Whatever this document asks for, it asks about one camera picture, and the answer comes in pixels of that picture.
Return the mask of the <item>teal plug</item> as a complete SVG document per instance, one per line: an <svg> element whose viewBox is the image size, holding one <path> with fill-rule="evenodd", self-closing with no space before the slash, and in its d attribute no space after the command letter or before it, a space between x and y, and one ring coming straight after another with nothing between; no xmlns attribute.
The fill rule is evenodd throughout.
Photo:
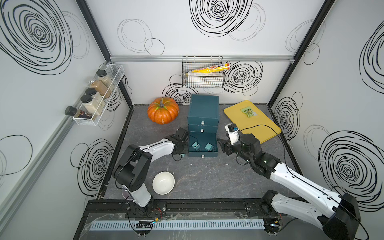
<svg viewBox="0 0 384 240"><path fill-rule="evenodd" d="M195 150L195 151L198 151L200 149L201 145L198 143L198 142L194 142L192 144L192 148Z"/></svg>
<svg viewBox="0 0 384 240"><path fill-rule="evenodd" d="M212 144L207 143L205 146L205 149L209 152L212 152L215 149L215 147Z"/></svg>

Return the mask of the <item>teal drawer cabinet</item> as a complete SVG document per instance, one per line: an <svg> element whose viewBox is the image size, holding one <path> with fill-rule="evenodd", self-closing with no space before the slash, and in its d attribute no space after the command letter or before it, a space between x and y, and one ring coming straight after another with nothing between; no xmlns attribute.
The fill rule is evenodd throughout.
<svg viewBox="0 0 384 240"><path fill-rule="evenodd" d="M188 113L189 157L215 158L218 156L219 110L218 96L192 95ZM194 142L201 145L198 151L192 148ZM215 147L212 152L205 149L207 143Z"/></svg>

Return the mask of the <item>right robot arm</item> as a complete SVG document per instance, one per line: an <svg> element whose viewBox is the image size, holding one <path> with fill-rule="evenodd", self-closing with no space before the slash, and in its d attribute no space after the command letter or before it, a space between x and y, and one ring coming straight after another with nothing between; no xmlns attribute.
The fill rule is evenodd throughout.
<svg viewBox="0 0 384 240"><path fill-rule="evenodd" d="M310 223L332 240L353 240L361 223L356 198L346 193L340 195L328 190L295 172L280 159L261 149L252 134L228 133L228 140L218 143L228 156L236 154L245 160L257 174L278 183L303 198L288 198L276 191L268 191L263 206L277 213L290 215Z"/></svg>

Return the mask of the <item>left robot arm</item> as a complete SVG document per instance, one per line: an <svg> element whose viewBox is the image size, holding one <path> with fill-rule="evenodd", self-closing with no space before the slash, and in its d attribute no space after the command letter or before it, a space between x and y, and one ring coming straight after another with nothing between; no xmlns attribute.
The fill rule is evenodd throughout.
<svg viewBox="0 0 384 240"><path fill-rule="evenodd" d="M129 145L113 171L116 186L127 190L137 206L146 208L153 199L145 185L151 162L167 155L188 153L188 139L189 132L178 128L175 134L158 142L140 147Z"/></svg>

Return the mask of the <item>orange pumpkin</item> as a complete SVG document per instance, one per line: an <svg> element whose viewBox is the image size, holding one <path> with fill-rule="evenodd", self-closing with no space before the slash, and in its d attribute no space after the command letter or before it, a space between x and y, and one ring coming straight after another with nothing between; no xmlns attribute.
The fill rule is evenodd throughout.
<svg viewBox="0 0 384 240"><path fill-rule="evenodd" d="M159 125L166 125L174 121L179 115L179 105L172 98L157 98L147 110L149 119Z"/></svg>

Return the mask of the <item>yellow cutting board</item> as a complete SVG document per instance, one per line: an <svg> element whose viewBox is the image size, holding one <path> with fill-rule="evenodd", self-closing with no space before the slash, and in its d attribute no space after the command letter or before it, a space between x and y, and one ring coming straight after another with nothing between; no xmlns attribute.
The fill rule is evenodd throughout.
<svg viewBox="0 0 384 240"><path fill-rule="evenodd" d="M261 144L282 132L277 124L250 101L225 108L224 113L243 134L253 134Z"/></svg>

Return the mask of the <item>white bowl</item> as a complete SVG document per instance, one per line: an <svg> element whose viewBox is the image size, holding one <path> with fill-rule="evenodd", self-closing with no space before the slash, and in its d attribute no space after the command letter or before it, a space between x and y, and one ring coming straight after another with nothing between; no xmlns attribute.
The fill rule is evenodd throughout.
<svg viewBox="0 0 384 240"><path fill-rule="evenodd" d="M158 195L170 193L175 186L175 178L170 172L158 173L153 179L153 190Z"/></svg>

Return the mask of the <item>yellow tube package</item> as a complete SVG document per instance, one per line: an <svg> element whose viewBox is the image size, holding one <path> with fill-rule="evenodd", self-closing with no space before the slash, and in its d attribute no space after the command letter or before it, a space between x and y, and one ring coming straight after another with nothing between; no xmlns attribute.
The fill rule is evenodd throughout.
<svg viewBox="0 0 384 240"><path fill-rule="evenodd" d="M206 68L192 70L192 71L189 71L188 74L189 73L209 74L209 73L222 72L229 69L230 69L230 63L226 63L226 64L220 64L220 65L209 66Z"/></svg>

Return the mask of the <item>white spice jar near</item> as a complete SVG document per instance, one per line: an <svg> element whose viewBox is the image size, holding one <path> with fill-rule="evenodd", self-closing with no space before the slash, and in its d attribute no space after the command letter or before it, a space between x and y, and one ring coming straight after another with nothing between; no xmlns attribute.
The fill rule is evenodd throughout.
<svg viewBox="0 0 384 240"><path fill-rule="evenodd" d="M101 116L103 112L103 108L101 104L95 100L91 95L83 95L81 97L81 101L86 110L92 114L93 116Z"/></svg>

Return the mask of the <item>white spice jar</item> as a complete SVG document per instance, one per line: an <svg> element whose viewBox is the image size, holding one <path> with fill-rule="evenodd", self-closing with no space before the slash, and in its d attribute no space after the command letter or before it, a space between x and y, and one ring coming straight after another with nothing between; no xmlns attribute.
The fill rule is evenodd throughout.
<svg viewBox="0 0 384 240"><path fill-rule="evenodd" d="M100 104L100 108L103 109L106 103L103 100L103 97L100 93L94 88L88 88L85 90L85 94L90 95L94 100L96 100Z"/></svg>
<svg viewBox="0 0 384 240"><path fill-rule="evenodd" d="M95 100L91 95L83 95L81 97L81 101L86 110L92 114L93 116L101 116L103 112L103 108L101 104Z"/></svg>

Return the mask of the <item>brown spice jar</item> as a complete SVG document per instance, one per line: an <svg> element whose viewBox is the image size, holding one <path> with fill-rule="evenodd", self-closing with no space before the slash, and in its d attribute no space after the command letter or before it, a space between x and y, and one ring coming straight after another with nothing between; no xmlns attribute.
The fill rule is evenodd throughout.
<svg viewBox="0 0 384 240"><path fill-rule="evenodd" d="M91 88L94 88L105 99L109 98L112 94L109 88L100 80L91 79L89 84Z"/></svg>

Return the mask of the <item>clear acrylic spice shelf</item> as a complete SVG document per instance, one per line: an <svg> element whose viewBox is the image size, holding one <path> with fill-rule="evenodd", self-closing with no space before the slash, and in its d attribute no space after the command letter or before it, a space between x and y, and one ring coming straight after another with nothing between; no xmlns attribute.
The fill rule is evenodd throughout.
<svg viewBox="0 0 384 240"><path fill-rule="evenodd" d="M82 126L97 126L103 117L118 109L124 99L119 84L124 77L123 66L102 65L81 96L80 113L73 120Z"/></svg>

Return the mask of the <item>white spice jar middle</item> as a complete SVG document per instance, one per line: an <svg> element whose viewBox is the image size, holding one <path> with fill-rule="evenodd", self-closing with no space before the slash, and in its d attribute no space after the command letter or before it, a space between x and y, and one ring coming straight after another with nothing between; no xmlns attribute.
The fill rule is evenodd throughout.
<svg viewBox="0 0 384 240"><path fill-rule="evenodd" d="M85 94L90 95L94 100L96 100L100 104L100 108L103 109L106 103L103 100L103 97L100 93L94 88L88 88L85 90Z"/></svg>

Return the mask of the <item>spice jar far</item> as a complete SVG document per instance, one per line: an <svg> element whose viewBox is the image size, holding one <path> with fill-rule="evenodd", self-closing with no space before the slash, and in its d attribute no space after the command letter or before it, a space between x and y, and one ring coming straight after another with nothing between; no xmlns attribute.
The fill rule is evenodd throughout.
<svg viewBox="0 0 384 240"><path fill-rule="evenodd" d="M106 70L98 70L96 72L98 80L101 81L107 88L113 85L112 78L108 75Z"/></svg>

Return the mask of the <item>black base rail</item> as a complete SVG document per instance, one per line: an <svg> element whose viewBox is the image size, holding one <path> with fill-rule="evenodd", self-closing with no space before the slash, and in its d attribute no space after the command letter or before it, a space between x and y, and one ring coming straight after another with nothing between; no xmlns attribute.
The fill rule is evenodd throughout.
<svg viewBox="0 0 384 240"><path fill-rule="evenodd" d="M248 199L154 199L144 208L127 200L91 200L88 202L85 213L123 213L129 217L163 217L169 218L178 213L213 213L239 212L247 217L277 218L287 216L287 212L278 214L271 210L262 209L261 198Z"/></svg>

